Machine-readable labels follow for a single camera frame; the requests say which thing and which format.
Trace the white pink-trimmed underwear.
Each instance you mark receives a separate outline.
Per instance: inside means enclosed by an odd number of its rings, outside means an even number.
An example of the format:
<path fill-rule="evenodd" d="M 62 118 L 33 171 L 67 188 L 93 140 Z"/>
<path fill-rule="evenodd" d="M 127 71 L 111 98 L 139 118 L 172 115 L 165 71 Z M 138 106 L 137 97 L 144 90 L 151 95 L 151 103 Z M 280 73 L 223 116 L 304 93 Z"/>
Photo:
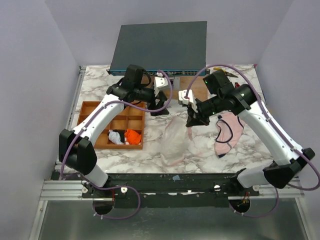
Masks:
<path fill-rule="evenodd" d="M 192 138 L 192 128 L 186 127 L 186 120 L 174 116 L 165 127 L 161 138 L 160 157 L 163 164 L 174 166 L 182 162 Z"/>

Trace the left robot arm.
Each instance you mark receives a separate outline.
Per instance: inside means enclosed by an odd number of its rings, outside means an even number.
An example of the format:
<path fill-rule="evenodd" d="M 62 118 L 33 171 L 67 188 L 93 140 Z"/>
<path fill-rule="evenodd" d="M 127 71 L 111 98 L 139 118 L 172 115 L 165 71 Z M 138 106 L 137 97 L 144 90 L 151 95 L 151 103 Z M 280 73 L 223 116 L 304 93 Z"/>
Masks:
<path fill-rule="evenodd" d="M 144 111 L 149 113 L 165 110 L 171 101 L 163 92 L 173 89 L 167 74 L 158 70 L 152 88 L 142 84 L 142 78 L 147 74 L 143 67 L 129 65 L 124 77 L 108 87 L 102 101 L 82 123 L 72 130 L 61 131 L 58 139 L 61 175 L 64 168 L 69 167 L 91 182 L 94 185 L 93 191 L 99 197 L 104 198 L 110 194 L 111 185 L 107 182 L 109 176 L 97 164 L 94 145 L 98 137 L 126 106 L 139 110 L 135 101 L 145 102 L 148 107 Z"/>

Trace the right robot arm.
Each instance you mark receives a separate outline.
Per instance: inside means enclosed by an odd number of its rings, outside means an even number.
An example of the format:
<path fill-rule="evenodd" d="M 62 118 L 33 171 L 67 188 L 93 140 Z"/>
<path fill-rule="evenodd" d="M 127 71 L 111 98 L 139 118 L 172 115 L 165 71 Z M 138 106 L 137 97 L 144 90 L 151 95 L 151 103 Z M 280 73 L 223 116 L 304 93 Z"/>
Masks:
<path fill-rule="evenodd" d="M 195 98 L 190 88 L 178 93 L 180 104 L 187 107 L 186 126 L 207 126 L 211 116 L 230 111 L 255 132 L 273 157 L 270 165 L 240 170 L 230 183 L 230 191 L 241 196 L 255 185 L 289 186 L 315 157 L 313 149 L 303 148 L 284 131 L 250 82 L 235 87 L 223 70 L 214 71 L 203 81 L 213 95 L 206 101 Z"/>

